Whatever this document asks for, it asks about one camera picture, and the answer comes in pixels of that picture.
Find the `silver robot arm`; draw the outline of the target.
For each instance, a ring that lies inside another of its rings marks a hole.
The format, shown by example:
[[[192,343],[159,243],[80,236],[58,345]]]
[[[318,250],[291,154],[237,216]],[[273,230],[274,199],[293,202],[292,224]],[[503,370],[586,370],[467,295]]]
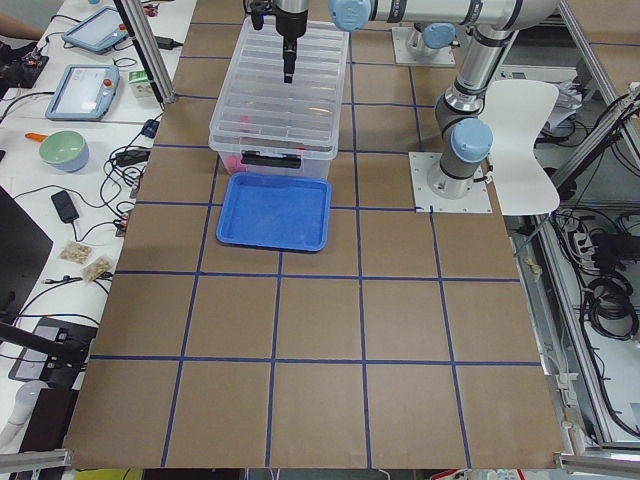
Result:
[[[309,2],[307,0],[244,1],[245,13],[255,30],[261,30],[264,17],[275,17],[276,31],[283,37],[283,77],[291,84],[297,59],[297,40],[306,33]]]
[[[557,5],[556,1],[331,1],[329,11],[335,26],[347,32],[370,21],[444,22],[471,29],[456,79],[436,102],[444,151],[427,174],[436,195],[459,199],[467,194],[492,146],[491,129],[477,116],[497,67],[514,35],[545,20]]]

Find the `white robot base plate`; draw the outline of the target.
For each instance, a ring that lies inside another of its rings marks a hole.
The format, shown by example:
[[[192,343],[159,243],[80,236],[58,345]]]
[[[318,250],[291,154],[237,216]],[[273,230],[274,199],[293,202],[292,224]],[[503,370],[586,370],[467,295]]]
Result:
[[[423,213],[491,214],[487,182],[480,164],[473,176],[453,179],[440,165],[441,153],[410,152],[415,210]]]
[[[404,66],[453,68],[456,31],[450,23],[393,27],[395,63]]]

